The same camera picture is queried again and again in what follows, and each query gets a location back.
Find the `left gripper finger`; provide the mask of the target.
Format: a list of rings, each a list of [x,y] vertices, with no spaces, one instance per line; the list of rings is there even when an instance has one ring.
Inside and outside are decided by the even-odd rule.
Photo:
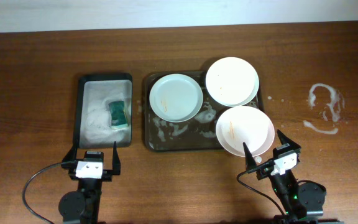
[[[70,170],[76,165],[76,154],[78,147],[73,145],[71,149],[67,152],[65,157],[62,159],[61,168],[65,170]]]
[[[117,142],[113,144],[113,155],[112,155],[112,174],[120,175],[121,174],[121,162],[117,152]]]

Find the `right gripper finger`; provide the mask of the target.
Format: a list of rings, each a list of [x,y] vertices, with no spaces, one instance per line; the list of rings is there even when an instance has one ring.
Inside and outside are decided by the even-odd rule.
[[[244,148],[244,154],[245,154],[245,159],[246,159],[246,170],[252,170],[257,166],[257,164],[254,161],[254,158],[253,158],[251,152],[249,151],[247,144],[245,142],[243,142],[242,145]]]
[[[297,144],[295,141],[291,140],[289,137],[284,135],[284,133],[281,130],[277,130],[277,136],[281,142],[281,146],[277,147],[278,151],[296,151],[299,152],[301,149],[301,146]]]

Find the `green yellow sponge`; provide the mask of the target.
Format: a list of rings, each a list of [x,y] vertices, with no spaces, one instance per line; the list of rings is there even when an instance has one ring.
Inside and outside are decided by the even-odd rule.
[[[111,115],[112,128],[122,129],[129,126],[124,101],[112,101],[108,103],[108,108]]]

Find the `cream plate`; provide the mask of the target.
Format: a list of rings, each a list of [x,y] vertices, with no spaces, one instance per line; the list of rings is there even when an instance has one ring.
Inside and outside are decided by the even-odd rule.
[[[209,95],[224,106],[242,106],[253,100],[259,90],[259,76],[246,60],[224,57],[208,69],[205,85]]]

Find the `pale blue plate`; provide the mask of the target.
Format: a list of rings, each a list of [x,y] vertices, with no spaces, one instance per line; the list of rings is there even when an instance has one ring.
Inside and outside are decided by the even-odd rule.
[[[161,119],[173,123],[194,117],[203,104],[203,92],[195,79],[174,73],[159,78],[149,93],[153,112]]]

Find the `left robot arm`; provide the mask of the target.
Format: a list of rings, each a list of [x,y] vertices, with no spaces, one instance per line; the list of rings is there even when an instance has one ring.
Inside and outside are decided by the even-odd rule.
[[[121,174],[121,162],[117,143],[112,145],[112,168],[104,169],[104,153],[86,151],[78,159],[77,146],[73,146],[62,160],[62,168],[68,171],[71,180],[78,181],[75,191],[65,194],[58,205],[64,223],[97,223],[103,182]]]

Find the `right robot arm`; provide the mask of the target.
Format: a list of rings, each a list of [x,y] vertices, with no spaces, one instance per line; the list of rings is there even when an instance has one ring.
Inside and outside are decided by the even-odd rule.
[[[243,143],[246,170],[237,175],[238,183],[249,190],[269,199],[279,209],[280,214],[272,219],[272,223],[340,223],[339,220],[320,219],[327,194],[326,187],[311,180],[297,180],[292,169],[300,162],[301,146],[277,131],[281,146],[273,150],[273,157],[263,164],[256,164],[252,154]],[[268,195],[243,183],[240,178],[244,174],[256,173],[257,179],[268,178],[279,202]]]

